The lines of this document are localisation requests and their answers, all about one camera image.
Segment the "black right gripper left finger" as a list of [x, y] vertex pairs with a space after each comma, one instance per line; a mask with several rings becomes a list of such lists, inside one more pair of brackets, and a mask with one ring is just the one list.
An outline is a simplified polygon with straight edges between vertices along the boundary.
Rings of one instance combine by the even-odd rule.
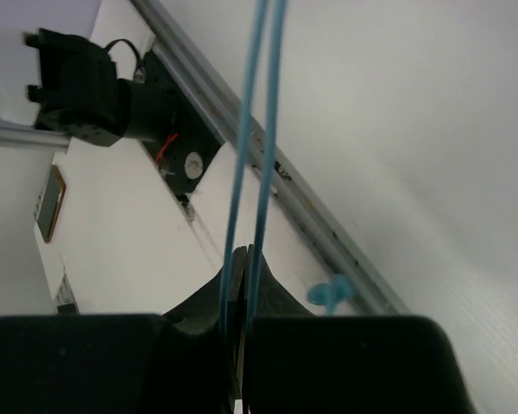
[[0, 317], [0, 413], [232, 413], [245, 248], [232, 257], [226, 341], [219, 277], [162, 315]]

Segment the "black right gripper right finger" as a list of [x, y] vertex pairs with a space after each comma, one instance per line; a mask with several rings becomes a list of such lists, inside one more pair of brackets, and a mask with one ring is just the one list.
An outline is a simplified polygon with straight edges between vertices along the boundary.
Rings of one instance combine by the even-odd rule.
[[250, 413], [472, 413], [451, 341], [428, 317], [268, 312], [246, 281]]

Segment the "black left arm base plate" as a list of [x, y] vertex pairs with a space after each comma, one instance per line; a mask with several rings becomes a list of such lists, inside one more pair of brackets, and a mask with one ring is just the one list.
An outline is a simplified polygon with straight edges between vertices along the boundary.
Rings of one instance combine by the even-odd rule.
[[146, 83], [163, 87], [175, 101], [167, 133], [157, 142], [146, 142], [144, 147], [171, 192], [186, 203], [220, 149], [220, 142], [157, 55], [146, 53], [142, 64]]

